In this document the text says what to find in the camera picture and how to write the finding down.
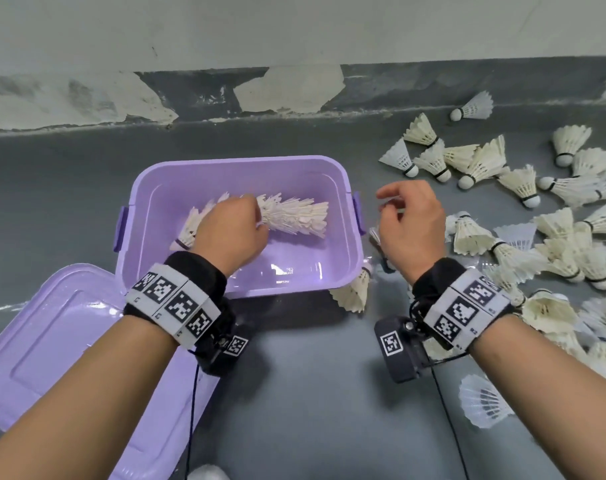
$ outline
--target box lid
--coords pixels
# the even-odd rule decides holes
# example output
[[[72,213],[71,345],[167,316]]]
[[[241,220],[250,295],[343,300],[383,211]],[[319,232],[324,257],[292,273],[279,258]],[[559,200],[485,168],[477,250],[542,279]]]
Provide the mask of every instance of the box lid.
[[[115,276],[90,264],[56,272],[0,335],[0,429],[6,431],[121,316]],[[166,480],[188,441],[196,361],[178,349],[111,480]],[[195,418],[218,378],[201,374]]]

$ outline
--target white wall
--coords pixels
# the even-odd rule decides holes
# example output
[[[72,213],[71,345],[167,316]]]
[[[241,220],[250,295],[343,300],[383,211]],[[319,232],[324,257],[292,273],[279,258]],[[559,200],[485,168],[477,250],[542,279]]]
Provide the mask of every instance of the white wall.
[[[606,0],[0,0],[0,75],[606,55]]]

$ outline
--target purple storage box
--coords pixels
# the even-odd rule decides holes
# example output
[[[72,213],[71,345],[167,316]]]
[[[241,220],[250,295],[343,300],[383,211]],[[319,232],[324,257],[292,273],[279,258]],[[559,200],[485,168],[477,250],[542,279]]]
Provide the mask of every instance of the purple storage box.
[[[167,162],[139,175],[121,210],[116,274],[90,264],[56,272],[0,335],[0,429],[6,431],[121,316],[124,296],[169,254],[189,210],[224,192],[328,201],[326,238],[273,232],[229,280],[231,298],[340,287],[360,272],[364,233],[345,170],[321,156]],[[110,480],[167,480],[189,436],[194,357],[178,349]],[[199,374],[195,423],[219,379]]]
[[[328,201],[325,239],[270,233],[261,255],[228,282],[229,298],[338,288],[360,273],[360,204],[344,168],[322,156],[164,162],[139,175],[115,236],[116,275],[130,287],[169,254],[192,207],[223,193]]]

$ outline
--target forearm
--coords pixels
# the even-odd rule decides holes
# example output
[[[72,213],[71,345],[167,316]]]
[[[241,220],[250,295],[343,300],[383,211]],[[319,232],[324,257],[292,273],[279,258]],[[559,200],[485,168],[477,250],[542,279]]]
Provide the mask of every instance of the forearm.
[[[514,315],[470,354],[567,478],[606,479],[606,379]]]
[[[108,478],[176,347],[156,325],[123,317],[1,437],[0,478]]]

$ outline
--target hand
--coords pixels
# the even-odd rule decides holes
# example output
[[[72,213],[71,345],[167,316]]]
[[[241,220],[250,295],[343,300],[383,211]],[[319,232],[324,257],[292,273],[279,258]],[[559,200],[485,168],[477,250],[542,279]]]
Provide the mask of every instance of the hand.
[[[391,199],[380,207],[381,248],[413,285],[445,256],[445,212],[424,180],[388,184],[376,198]]]
[[[203,217],[191,252],[207,259],[227,278],[253,261],[267,245],[268,227],[261,222],[256,197],[230,197]]]

